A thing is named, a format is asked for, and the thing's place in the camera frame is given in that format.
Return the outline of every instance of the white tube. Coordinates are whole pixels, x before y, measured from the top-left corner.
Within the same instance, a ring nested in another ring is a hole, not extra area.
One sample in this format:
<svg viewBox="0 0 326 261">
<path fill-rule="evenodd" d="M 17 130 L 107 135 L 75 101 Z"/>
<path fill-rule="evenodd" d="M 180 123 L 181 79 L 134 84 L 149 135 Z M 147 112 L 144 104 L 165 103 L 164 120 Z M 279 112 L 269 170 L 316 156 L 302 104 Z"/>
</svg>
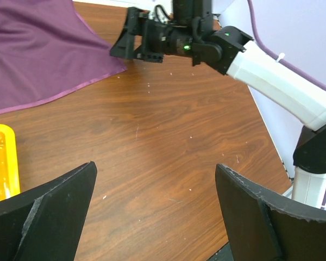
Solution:
<svg viewBox="0 0 326 261">
<path fill-rule="evenodd" d="M 326 125 L 326 92 L 263 52 L 253 41 L 238 52 L 227 74 L 256 89 L 316 131 Z"/>
<path fill-rule="evenodd" d="M 292 199 L 320 208 L 326 192 L 326 174 L 312 174 L 295 168 Z"/>
</svg>

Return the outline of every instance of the yellow bin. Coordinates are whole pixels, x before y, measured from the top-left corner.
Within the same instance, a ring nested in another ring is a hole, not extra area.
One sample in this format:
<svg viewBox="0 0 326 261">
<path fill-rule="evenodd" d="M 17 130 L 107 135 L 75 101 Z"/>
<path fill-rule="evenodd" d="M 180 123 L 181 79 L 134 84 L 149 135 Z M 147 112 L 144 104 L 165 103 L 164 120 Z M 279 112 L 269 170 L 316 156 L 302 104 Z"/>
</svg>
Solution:
<svg viewBox="0 0 326 261">
<path fill-rule="evenodd" d="M 0 201 L 20 193 L 14 131 L 0 124 Z"/>
</svg>

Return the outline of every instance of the wooden table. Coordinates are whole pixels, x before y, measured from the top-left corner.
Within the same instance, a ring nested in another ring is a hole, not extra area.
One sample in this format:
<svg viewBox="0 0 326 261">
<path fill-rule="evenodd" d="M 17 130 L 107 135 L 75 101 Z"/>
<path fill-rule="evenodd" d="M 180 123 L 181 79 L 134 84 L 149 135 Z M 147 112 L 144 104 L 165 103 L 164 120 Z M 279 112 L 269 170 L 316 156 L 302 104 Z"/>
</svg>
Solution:
<svg viewBox="0 0 326 261">
<path fill-rule="evenodd" d="M 115 42 L 125 9 L 75 6 Z M 186 58 L 127 66 L 52 103 L 0 115 L 16 133 L 22 191 L 95 161 L 76 260 L 205 261 L 227 242 L 217 163 L 279 193 L 289 180 L 244 84 Z"/>
</svg>

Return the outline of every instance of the purple cloth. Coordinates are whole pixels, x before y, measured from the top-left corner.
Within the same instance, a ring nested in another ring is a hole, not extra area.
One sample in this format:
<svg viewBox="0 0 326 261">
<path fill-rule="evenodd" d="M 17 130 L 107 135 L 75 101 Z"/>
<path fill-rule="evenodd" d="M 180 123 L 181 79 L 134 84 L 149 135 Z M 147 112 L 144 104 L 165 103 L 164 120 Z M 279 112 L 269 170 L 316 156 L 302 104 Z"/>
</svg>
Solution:
<svg viewBox="0 0 326 261">
<path fill-rule="evenodd" d="M 124 71 L 110 48 L 72 0 L 0 0 L 0 114 L 53 101 Z"/>
</svg>

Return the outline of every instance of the robotic arm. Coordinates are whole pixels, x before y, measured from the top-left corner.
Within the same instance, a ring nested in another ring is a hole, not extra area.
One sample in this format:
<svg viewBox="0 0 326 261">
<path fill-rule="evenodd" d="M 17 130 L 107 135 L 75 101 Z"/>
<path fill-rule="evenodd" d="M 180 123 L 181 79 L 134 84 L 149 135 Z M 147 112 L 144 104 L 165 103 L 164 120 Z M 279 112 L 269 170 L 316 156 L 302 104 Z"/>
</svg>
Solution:
<svg viewBox="0 0 326 261">
<path fill-rule="evenodd" d="M 206 63 L 279 104 L 304 125 L 293 154 L 296 173 L 292 199 L 320 208 L 326 190 L 326 92 L 263 52 L 253 38 L 227 26 L 213 29 L 211 0 L 174 0 L 168 22 L 129 8 L 120 37 L 110 54 L 124 59 L 161 63 L 164 55 Z M 135 36 L 142 36 L 134 49 Z"/>
</svg>

